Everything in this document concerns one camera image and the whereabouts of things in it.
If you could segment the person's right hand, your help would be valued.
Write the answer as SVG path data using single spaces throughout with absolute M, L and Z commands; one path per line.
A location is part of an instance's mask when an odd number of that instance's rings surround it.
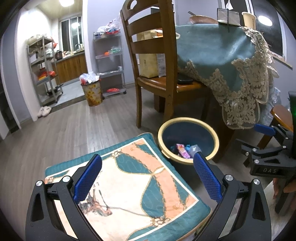
M 275 199 L 278 196 L 279 192 L 280 192 L 280 186 L 279 186 L 278 178 L 273 178 L 273 190 L 274 190 L 273 199 Z M 295 190 L 296 190 L 296 182 L 295 182 L 295 180 L 293 180 L 292 182 L 290 182 L 290 184 L 288 184 L 283 189 L 283 192 L 284 193 L 292 193 L 292 192 L 295 192 Z

